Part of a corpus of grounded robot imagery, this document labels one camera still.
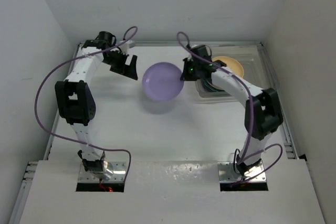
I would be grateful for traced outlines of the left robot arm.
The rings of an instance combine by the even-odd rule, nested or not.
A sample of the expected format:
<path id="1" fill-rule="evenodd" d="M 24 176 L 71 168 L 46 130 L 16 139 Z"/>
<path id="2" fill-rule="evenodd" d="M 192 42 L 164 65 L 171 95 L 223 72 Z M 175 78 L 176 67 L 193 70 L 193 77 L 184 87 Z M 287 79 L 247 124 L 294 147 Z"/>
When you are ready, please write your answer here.
<path id="1" fill-rule="evenodd" d="M 130 38 L 124 37 L 117 42 L 115 35 L 101 31 L 95 39 L 85 41 L 78 50 L 71 73 L 55 84 L 59 114 L 76 134 L 80 143 L 78 155 L 85 171 L 97 177 L 107 175 L 108 161 L 105 151 L 94 146 L 95 137 L 90 124 L 96 114 L 96 103 L 89 85 L 102 63 L 109 65 L 114 73 L 138 79 L 137 56 L 128 54 L 130 43 Z"/>

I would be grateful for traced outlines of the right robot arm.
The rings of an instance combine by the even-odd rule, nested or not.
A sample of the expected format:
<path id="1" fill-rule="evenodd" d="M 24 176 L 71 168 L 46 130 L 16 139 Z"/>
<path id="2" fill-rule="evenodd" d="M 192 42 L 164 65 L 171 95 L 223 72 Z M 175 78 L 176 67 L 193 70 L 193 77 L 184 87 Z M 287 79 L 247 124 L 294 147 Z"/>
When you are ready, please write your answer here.
<path id="1" fill-rule="evenodd" d="M 261 162 L 263 151 L 269 147 L 269 138 L 283 123 L 278 93 L 273 88 L 255 86 L 233 73 L 226 64 L 212 61 L 204 45 L 187 45 L 184 49 L 190 56 L 183 60 L 182 81 L 210 79 L 213 85 L 223 89 L 245 109 L 247 138 L 234 158 L 234 169 L 244 176 Z"/>

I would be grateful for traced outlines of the purple plate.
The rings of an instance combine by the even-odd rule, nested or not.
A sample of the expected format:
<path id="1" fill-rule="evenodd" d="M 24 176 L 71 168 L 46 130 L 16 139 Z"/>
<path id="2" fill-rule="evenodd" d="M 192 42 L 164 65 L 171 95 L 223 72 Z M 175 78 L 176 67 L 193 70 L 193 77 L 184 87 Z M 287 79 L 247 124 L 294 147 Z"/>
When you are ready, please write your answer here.
<path id="1" fill-rule="evenodd" d="M 184 87 L 181 75 L 180 68 L 172 63 L 155 63 L 143 74 L 143 92 L 152 101 L 170 101 L 177 97 Z"/>

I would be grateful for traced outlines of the teal scalloped plate back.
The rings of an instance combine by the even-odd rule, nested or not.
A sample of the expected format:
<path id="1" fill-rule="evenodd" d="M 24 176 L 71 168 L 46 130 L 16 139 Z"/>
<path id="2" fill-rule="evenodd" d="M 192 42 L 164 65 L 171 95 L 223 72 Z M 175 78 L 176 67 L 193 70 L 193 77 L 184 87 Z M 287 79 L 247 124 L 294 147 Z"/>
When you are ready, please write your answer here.
<path id="1" fill-rule="evenodd" d="M 217 88 L 215 87 L 211 82 L 209 82 L 208 80 L 204 80 L 202 79 L 201 80 L 201 83 L 204 87 L 204 89 L 207 91 L 207 92 L 224 92 L 223 89 L 220 89 L 220 88 Z"/>

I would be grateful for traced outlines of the orange plate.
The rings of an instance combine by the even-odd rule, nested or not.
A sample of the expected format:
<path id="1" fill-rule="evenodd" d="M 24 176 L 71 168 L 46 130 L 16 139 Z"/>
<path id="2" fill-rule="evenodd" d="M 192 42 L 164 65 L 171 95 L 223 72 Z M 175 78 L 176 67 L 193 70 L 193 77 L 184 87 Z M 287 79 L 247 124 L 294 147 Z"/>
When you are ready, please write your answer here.
<path id="1" fill-rule="evenodd" d="M 215 56 L 212 58 L 212 61 L 219 61 L 222 64 L 225 64 L 230 70 L 237 76 L 243 77 L 244 76 L 244 69 L 242 65 L 235 60 L 234 58 L 228 56 Z M 212 92 L 224 92 L 223 89 L 215 86 L 212 84 L 210 79 L 204 81 L 204 85 L 207 86 Z"/>

